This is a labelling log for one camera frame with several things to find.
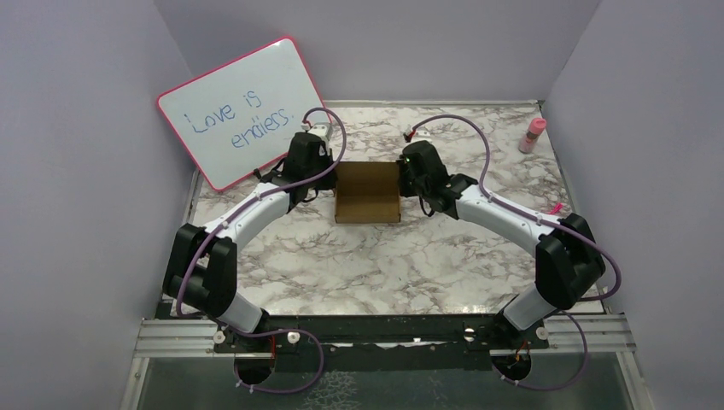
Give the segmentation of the brown cardboard box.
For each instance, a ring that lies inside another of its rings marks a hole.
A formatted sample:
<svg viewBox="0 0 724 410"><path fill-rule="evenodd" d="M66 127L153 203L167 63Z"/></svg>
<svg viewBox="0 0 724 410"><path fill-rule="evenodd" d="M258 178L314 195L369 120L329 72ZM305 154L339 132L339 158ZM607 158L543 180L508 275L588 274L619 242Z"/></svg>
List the brown cardboard box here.
<svg viewBox="0 0 724 410"><path fill-rule="evenodd" d="M337 224L400 222L400 171L395 162L343 161L335 172Z"/></svg>

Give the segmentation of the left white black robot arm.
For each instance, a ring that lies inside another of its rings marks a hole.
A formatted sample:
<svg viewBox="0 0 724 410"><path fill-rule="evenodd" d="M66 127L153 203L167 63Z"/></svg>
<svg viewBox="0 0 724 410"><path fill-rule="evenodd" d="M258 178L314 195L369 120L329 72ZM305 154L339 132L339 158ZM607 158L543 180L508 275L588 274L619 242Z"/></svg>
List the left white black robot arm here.
<svg viewBox="0 0 724 410"><path fill-rule="evenodd" d="M286 157L257 176L247 198L205 225L183 225L174 238L164 294L236 329L247 350L264 347L269 330L265 310L237 291L237 253L273 221L308 202L308 193L335 188L331 134L329 123L297 132Z"/></svg>

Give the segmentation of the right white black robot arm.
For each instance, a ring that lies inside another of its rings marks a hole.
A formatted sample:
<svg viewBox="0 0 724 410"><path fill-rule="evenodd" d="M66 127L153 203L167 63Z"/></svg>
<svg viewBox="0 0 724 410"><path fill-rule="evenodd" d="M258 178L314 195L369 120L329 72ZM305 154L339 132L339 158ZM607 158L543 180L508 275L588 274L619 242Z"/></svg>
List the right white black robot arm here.
<svg viewBox="0 0 724 410"><path fill-rule="evenodd" d="M534 283L496 314L492 328L499 345L516 346L539 320L573 307L603 275L603 257L580 215L558 219L483 193L472 177L448 173L428 141L407 145L397 164L404 196L417 197L434 213L489 229L534 257Z"/></svg>

